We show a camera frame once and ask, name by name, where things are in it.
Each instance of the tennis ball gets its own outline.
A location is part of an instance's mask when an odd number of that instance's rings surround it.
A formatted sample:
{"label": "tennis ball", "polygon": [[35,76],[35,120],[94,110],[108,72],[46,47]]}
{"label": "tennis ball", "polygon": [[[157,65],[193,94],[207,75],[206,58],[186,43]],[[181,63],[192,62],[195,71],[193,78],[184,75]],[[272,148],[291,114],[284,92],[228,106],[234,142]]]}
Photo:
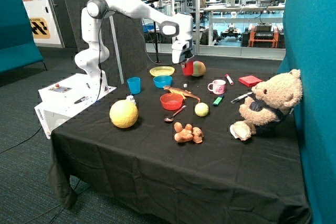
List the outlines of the tennis ball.
{"label": "tennis ball", "polygon": [[110,119],[119,128],[131,127],[137,121],[138,116],[137,106],[129,100],[120,100],[110,109]]}
{"label": "tennis ball", "polygon": [[200,102],[195,106],[195,113],[198,116],[206,116],[208,115],[209,107],[204,102]]}
{"label": "tennis ball", "polygon": [[192,76],[195,76],[195,77],[199,77],[199,76],[202,76],[204,75],[205,73],[205,65],[203,62],[201,61],[194,61],[194,73],[192,74]]}

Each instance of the red box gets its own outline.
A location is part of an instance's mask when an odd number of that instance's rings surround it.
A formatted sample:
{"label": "red box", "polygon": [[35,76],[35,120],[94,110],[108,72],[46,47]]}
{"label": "red box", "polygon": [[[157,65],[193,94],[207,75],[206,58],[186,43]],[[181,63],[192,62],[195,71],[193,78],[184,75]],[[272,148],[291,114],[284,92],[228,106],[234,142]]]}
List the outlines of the red box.
{"label": "red box", "polygon": [[262,82],[259,78],[255,76],[245,76],[245,77],[240,77],[239,82],[242,84],[248,86],[248,87],[253,87],[257,85],[258,83]]}

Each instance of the marker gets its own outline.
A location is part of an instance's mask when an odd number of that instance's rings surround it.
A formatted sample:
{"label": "marker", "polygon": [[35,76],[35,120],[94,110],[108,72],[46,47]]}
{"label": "marker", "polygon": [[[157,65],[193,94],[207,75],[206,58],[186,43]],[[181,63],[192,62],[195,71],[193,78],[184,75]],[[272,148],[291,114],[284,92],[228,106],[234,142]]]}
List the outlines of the marker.
{"label": "marker", "polygon": [[232,100],[231,103],[235,104],[236,102],[239,102],[241,99],[243,99],[245,97],[248,97],[250,94],[253,94],[253,92],[248,92],[246,94],[243,94],[243,95],[237,97],[236,99]]}
{"label": "marker", "polygon": [[221,100],[224,98],[224,94],[221,94],[217,99],[213,102],[213,106],[218,106]]}
{"label": "marker", "polygon": [[74,102],[74,104],[80,103],[80,102],[85,101],[87,99],[89,99],[89,98],[88,97],[82,97],[81,99],[79,99],[76,102]]}
{"label": "marker", "polygon": [[226,74],[225,77],[230,82],[230,84],[233,85],[233,81],[231,80],[230,76],[228,74]]}

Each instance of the teddy bear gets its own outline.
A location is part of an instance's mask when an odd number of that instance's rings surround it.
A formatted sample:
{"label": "teddy bear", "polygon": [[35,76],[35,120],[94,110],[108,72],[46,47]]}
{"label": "teddy bear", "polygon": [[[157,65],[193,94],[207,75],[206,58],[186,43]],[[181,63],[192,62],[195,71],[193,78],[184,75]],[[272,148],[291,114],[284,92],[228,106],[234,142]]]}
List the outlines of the teddy bear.
{"label": "teddy bear", "polygon": [[230,126],[232,135],[245,141],[252,135],[270,131],[285,120],[302,98],[300,75],[300,70],[293,69],[252,87],[253,94],[239,107],[245,120]]}
{"label": "teddy bear", "polygon": [[192,140],[196,144],[201,144],[203,141],[204,135],[202,130],[198,127],[192,127],[191,124],[187,124],[185,128],[183,128],[181,123],[176,122],[174,124],[174,129],[176,131],[174,138],[178,143]]}

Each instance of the toy lizard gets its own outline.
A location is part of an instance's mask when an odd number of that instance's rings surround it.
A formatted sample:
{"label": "toy lizard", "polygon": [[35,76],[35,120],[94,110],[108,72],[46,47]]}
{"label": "toy lizard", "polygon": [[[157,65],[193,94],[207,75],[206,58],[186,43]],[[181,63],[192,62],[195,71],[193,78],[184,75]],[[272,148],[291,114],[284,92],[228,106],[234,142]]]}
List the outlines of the toy lizard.
{"label": "toy lizard", "polygon": [[164,90],[169,90],[171,93],[176,93],[176,94],[180,94],[181,96],[183,96],[183,100],[186,99],[186,97],[192,97],[198,100],[198,103],[201,102],[200,98],[191,94],[190,91],[187,90],[182,90],[182,89],[178,89],[178,88],[172,88],[170,86],[163,86]]}

